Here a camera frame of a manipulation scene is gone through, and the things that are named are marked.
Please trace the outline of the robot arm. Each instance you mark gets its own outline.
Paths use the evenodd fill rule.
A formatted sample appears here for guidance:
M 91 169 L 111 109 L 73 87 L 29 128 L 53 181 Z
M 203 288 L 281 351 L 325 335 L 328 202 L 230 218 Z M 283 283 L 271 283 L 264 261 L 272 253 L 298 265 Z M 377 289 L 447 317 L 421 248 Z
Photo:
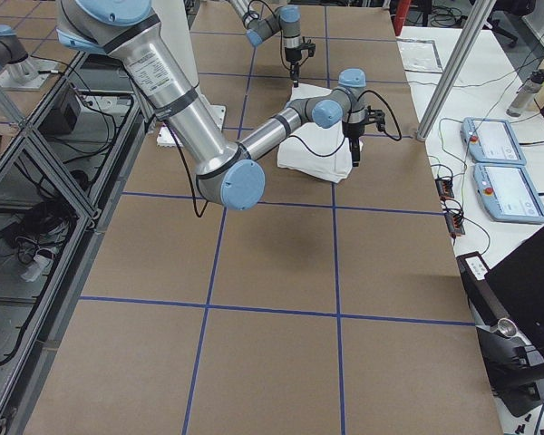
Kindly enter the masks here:
M 246 29 L 246 37 L 254 47 L 280 34 L 281 63 L 289 71 L 290 80 L 297 88 L 302 65 L 316 52 L 316 44 L 301 34 L 299 6 L 283 5 L 272 9 L 265 1 L 261 1 L 269 11 L 268 16 L 264 17 L 252 8 L 254 1 L 230 0 L 228 3 L 240 18 Z
M 290 101 L 244 140 L 231 142 L 165 44 L 151 2 L 60 1 L 57 12 L 60 43 L 120 61 L 157 119 L 195 160 L 199 194 L 226 208 L 244 210 L 259 202 L 266 177 L 258 159 L 302 125 L 341 125 L 355 165 L 365 126 L 384 129 L 384 113 L 365 103 L 364 72 L 352 68 L 340 73 L 337 87 L 326 96 Z

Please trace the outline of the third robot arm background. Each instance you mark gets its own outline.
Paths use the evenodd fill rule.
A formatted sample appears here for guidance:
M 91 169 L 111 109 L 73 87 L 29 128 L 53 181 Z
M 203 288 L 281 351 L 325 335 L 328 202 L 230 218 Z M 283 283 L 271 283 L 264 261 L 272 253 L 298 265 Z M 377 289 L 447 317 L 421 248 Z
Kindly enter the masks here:
M 11 91 L 38 91 L 47 79 L 14 29 L 0 24 L 0 85 Z

